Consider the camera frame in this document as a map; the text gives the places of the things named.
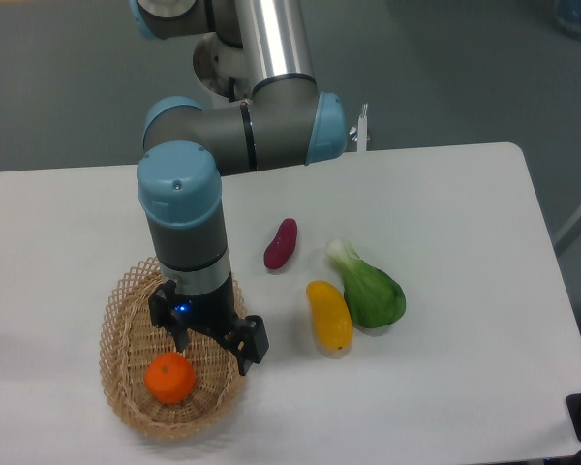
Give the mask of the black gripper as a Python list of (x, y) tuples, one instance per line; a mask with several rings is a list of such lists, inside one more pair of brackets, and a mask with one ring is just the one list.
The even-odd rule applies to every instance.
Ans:
[(180, 294), (177, 283), (167, 280), (148, 298), (148, 306), (151, 324), (171, 336), (178, 353), (190, 342), (188, 329), (222, 336), (221, 345), (236, 358), (240, 376), (260, 364), (269, 349), (262, 317), (236, 315), (230, 275), (219, 288), (200, 295)]

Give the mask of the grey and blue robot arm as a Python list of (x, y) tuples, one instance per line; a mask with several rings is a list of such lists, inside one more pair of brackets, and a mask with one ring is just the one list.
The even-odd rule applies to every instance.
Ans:
[(212, 338), (246, 374), (268, 339), (259, 316), (234, 308), (222, 179), (339, 157), (342, 103), (317, 88), (296, 1), (134, 1), (130, 9), (147, 38), (198, 34), (238, 55), (216, 86), (227, 107), (176, 96), (148, 111), (137, 181), (163, 277), (148, 300), (152, 325), (178, 351), (191, 332)]

